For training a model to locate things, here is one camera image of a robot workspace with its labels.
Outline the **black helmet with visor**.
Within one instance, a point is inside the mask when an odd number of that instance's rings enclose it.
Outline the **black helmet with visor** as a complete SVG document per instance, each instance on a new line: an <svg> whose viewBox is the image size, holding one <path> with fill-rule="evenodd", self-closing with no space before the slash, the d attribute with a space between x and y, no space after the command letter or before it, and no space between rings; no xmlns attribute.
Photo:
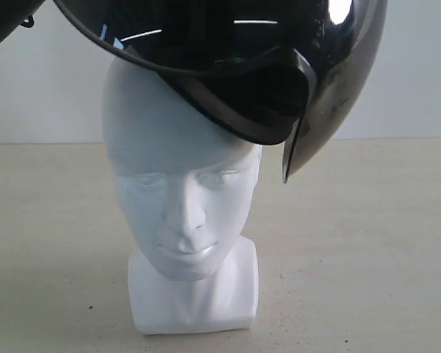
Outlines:
<svg viewBox="0 0 441 353"><path fill-rule="evenodd" d="M57 1L92 44L159 74L240 138L282 144L290 180L373 69L386 1Z"/></svg>

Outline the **white mannequin head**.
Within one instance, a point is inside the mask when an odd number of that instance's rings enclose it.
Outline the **white mannequin head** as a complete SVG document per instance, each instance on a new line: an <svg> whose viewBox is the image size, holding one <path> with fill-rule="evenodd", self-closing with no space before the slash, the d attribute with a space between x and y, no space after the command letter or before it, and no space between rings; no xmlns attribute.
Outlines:
<svg viewBox="0 0 441 353"><path fill-rule="evenodd" d="M249 328L257 314L254 242L243 236L261 146L221 129L158 74L122 59L103 88L115 195L136 243L133 321L146 335Z"/></svg>

